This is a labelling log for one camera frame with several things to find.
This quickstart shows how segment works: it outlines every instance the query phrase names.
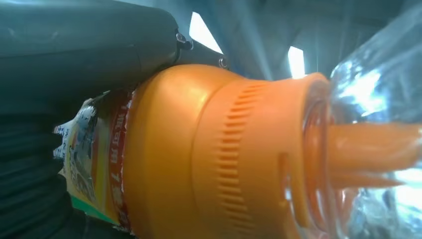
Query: plastic wrap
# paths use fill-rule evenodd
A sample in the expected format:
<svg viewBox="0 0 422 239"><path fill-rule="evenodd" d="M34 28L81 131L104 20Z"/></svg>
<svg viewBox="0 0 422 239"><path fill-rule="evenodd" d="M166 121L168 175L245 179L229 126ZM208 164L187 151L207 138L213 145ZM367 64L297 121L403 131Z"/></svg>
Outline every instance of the plastic wrap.
<svg viewBox="0 0 422 239"><path fill-rule="evenodd" d="M334 69L330 99L333 121L341 125L394 123L399 127L421 124L422 129L421 76L422 4L419 4ZM420 154L421 140L416 138L391 153L416 150ZM378 146L390 150L388 144ZM399 182L399 186L345 189L344 194L355 190L357 196L349 217L338 222L345 228L344 237L422 239L421 165L419 160L411 168L382 172L383 178Z"/></svg>

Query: transparent plastic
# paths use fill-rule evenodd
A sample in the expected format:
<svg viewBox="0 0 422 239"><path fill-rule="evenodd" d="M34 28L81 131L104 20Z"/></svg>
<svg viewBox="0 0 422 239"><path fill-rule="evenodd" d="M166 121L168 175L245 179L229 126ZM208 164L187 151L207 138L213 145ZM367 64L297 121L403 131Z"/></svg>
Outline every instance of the transparent plastic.
<svg viewBox="0 0 422 239"><path fill-rule="evenodd" d="M380 135L361 130L356 136L381 140L355 148L357 156L360 150L385 152L365 159L369 168L360 173L374 180L335 190L337 182L331 178L340 238L422 239L422 138L403 139L407 133L401 132L422 132L421 77L422 4L403 13L334 69L330 96L334 125L392 125L398 130L388 133L388 126L378 131ZM416 160L407 161L409 155ZM393 157L395 166L376 170ZM350 199L351 211L345 213L342 205Z"/></svg>

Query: orange nozzle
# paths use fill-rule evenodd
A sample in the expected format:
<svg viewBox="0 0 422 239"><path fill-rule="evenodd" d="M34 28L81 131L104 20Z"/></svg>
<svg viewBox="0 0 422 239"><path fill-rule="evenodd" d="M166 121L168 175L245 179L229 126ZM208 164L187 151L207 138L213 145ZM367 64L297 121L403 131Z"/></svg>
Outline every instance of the orange nozzle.
<svg viewBox="0 0 422 239"><path fill-rule="evenodd" d="M334 188L391 187L376 174L412 167L420 156L421 126L356 123L328 128L327 153Z"/></svg>

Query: orange bottle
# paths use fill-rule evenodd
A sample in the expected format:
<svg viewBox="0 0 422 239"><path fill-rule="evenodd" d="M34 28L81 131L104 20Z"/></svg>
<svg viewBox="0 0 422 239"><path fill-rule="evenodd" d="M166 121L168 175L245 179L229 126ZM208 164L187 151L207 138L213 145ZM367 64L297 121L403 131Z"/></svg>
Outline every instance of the orange bottle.
<svg viewBox="0 0 422 239"><path fill-rule="evenodd" d="M348 234L359 188L394 187L419 125L334 125L329 83L185 65L87 101L55 154L68 190L142 239Z"/></svg>

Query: bottle mouth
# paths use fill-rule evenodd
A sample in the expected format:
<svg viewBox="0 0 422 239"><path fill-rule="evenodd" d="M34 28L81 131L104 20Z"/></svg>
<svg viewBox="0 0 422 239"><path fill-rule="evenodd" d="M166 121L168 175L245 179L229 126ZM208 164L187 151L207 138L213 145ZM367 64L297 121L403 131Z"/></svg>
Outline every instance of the bottle mouth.
<svg viewBox="0 0 422 239"><path fill-rule="evenodd" d="M327 232L328 194L326 161L326 103L312 104L304 120L304 172L308 208L313 224Z"/></svg>

